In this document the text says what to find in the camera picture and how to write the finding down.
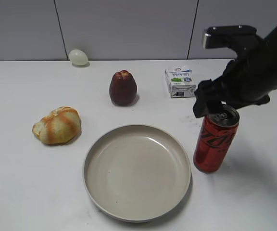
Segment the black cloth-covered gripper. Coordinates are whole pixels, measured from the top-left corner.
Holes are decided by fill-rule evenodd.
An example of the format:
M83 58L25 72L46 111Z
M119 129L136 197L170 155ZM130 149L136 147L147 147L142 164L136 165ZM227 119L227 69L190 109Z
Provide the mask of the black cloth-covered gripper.
M221 101L236 109L266 104L270 101L269 93L276 89L277 38L267 37L228 66L215 83L204 80L198 84L193 112L196 118L221 113Z

